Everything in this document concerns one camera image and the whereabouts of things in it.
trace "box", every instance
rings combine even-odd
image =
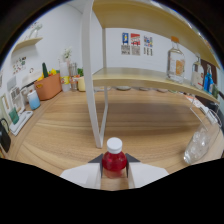
[[[62,91],[60,73],[34,82],[40,100],[49,100]]]

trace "shelf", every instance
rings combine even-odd
[[[176,36],[182,46],[219,68],[204,40],[184,21],[161,8],[134,0],[95,0],[93,11],[102,28],[138,29],[169,39]]]
[[[135,86],[170,89],[191,93],[219,104],[219,101],[203,90],[190,85],[189,80],[183,84],[166,79],[163,72],[139,68],[103,68],[93,75],[93,86]]]
[[[24,41],[21,41],[19,42],[16,47],[14,48],[13,52],[14,51],[17,51],[21,48],[24,48],[24,47],[27,47],[27,46],[30,46],[30,45],[35,45],[37,42],[39,42],[40,40],[42,40],[43,37],[37,37],[37,38],[32,38],[32,39],[29,39],[29,40],[24,40]]]

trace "white wall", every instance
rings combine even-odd
[[[91,18],[91,70],[97,72],[103,67],[102,27],[95,15]]]
[[[3,64],[3,80],[0,88],[0,96],[7,91],[7,82],[16,76],[17,86],[22,87],[22,79],[29,73],[30,68],[41,69],[45,62],[48,71],[52,68],[59,69],[59,61],[63,50],[72,46],[71,61],[76,62],[78,67],[82,67],[81,55],[81,19],[82,14],[74,7],[66,4],[49,11],[37,21],[43,27],[38,31],[38,36],[43,37],[36,45],[27,46],[12,53],[15,45],[9,52]],[[18,41],[29,35],[30,29],[26,30]],[[13,75],[13,62],[19,57],[26,57],[26,69]]]
[[[140,51],[141,55],[121,55],[122,33],[140,34]],[[153,56],[144,54],[144,35],[153,38]],[[166,72],[167,52],[172,48],[171,40],[146,31],[135,29],[108,28],[106,29],[106,49],[107,49],[107,66],[108,67],[130,67],[143,68],[155,71]],[[185,78],[191,79],[192,65],[197,60],[194,52],[179,45],[179,49],[185,56]]]

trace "white shelf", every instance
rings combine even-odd
[[[17,45],[15,46],[13,52],[17,51],[17,50],[19,50],[21,48],[30,46],[30,45],[35,45],[37,42],[39,42],[42,39],[43,39],[43,37],[37,37],[37,38],[32,38],[32,39],[21,41],[21,42],[17,43]]]

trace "white bottle cap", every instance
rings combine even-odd
[[[122,150],[122,141],[119,138],[110,138],[107,141],[107,150],[112,154],[118,154]]]

